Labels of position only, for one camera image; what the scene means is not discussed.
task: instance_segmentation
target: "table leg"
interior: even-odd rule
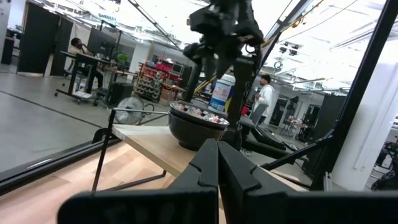
[[[122,184],[122,185],[119,185],[119,186],[116,186],[116,187],[112,187],[112,188],[106,189],[106,190],[121,190],[121,189],[126,189],[126,188],[129,188],[129,187],[137,186],[137,185],[140,185],[140,184],[144,184],[144,183],[147,183],[147,182],[150,182],[150,181],[153,181],[153,180],[157,180],[157,179],[163,178],[163,177],[166,176],[166,173],[167,173],[166,170],[163,170],[162,174],[159,174],[159,175],[156,175],[156,176],[153,176],[153,177],[147,177],[147,178],[144,178],[144,179],[141,179],[141,180],[135,180],[133,182]]]
[[[106,148],[108,147],[108,143],[109,143],[109,138],[112,134],[112,126],[113,126],[113,120],[114,117],[116,115],[116,110],[112,109],[111,112],[111,116],[109,117],[109,123],[108,123],[108,128],[106,129],[106,134],[105,134],[105,140],[104,140],[104,144],[102,146],[102,150],[101,150],[101,155],[99,156],[99,161],[98,161],[98,166],[97,166],[97,170],[95,172],[95,178],[94,178],[94,183],[93,183],[93,188],[92,188],[92,192],[96,192],[97,190],[97,186],[98,186],[98,181],[100,180],[100,175],[101,175],[101,169],[104,163],[104,158],[105,158],[105,153],[106,153]],[[141,180],[135,180],[133,182],[127,183],[127,184],[123,184],[123,185],[119,185],[116,187],[112,187],[110,189],[106,189],[106,190],[121,190],[121,189],[125,189],[128,187],[133,187],[139,184],[143,184],[146,182],[150,182],[152,180],[157,180],[160,178],[163,178],[166,176],[166,170],[163,170],[163,173],[160,175],[156,175],[153,177],[147,177],[145,179],[141,179]]]
[[[91,94],[91,90],[93,89],[93,83],[94,83],[94,74],[93,72],[97,70],[97,64],[95,63],[94,65],[91,65],[90,72],[88,73],[87,77],[87,85],[86,85],[86,93]]]
[[[74,94],[73,86],[75,84],[76,73],[77,73],[78,67],[79,67],[79,61],[77,59],[75,59],[75,62],[73,64],[73,69],[72,69],[72,76],[70,77],[70,81],[69,81],[68,95]]]
[[[106,148],[108,147],[109,138],[112,133],[112,126],[113,126],[113,120],[114,120],[115,115],[116,115],[116,111],[112,110],[111,116],[109,117],[108,128],[106,129],[104,144],[102,145],[101,155],[99,156],[98,167],[95,172],[95,178],[94,178],[93,189],[92,189],[93,192],[95,192],[97,190],[97,185],[98,185],[98,181],[100,179],[102,165],[104,163]]]
[[[112,86],[113,83],[116,82],[116,79],[118,78],[118,74],[115,74],[113,72],[111,72],[111,78],[109,79],[109,85],[108,85],[108,89],[106,90],[106,104],[109,104],[109,99],[111,98],[111,90],[112,90]]]

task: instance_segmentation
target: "ceiling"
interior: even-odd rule
[[[384,2],[325,0],[296,28],[282,33],[266,66],[282,62],[277,76],[289,72],[292,78],[324,78],[320,81],[323,88],[350,87]],[[285,42],[289,45],[287,49],[298,45],[297,55],[280,52]]]
[[[209,0],[121,0],[120,4],[109,0],[47,0],[57,5],[74,9],[69,16],[82,21],[99,23],[99,14],[115,18],[111,21],[126,34],[138,40],[156,40],[167,44],[151,22],[131,3],[137,2],[140,9],[153,22],[158,23],[171,38],[177,40],[180,48],[197,42],[200,34],[192,32],[186,25],[188,16],[206,6]],[[268,33],[275,22],[286,17],[300,0],[252,0],[255,18],[263,33]],[[308,9],[321,0],[314,0]],[[274,47],[265,69],[276,77],[297,80],[320,79],[314,83],[323,88],[349,88],[371,32],[376,25],[385,0],[324,0],[304,17],[301,24],[287,29]],[[398,37],[394,26],[390,39]],[[288,42],[286,53],[279,51]],[[289,49],[297,45],[297,55],[289,55]],[[274,64],[282,66],[276,71]],[[296,84],[295,88],[308,88]]]

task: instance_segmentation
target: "wooden table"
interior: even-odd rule
[[[171,135],[168,126],[114,124],[112,132],[174,177],[178,177],[195,156],[194,151],[185,149],[178,144],[178,141]],[[295,190],[306,191],[306,189],[281,178],[279,175],[292,179],[297,179],[296,177],[276,170],[264,171]]]

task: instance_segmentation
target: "storage rack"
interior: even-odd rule
[[[162,84],[167,72],[150,67],[143,63],[140,63],[139,66],[141,69],[137,85],[134,90],[135,93],[145,100],[158,103],[162,93]]]

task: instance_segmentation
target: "doorway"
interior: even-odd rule
[[[318,120],[318,114],[321,110],[321,107],[318,105],[310,105],[305,113],[303,124],[306,124],[309,127],[315,127],[315,124]]]
[[[275,104],[274,111],[272,112],[269,124],[277,127],[279,126],[280,120],[282,119],[288,100],[289,97],[284,95],[279,95],[278,100],[276,101]]]

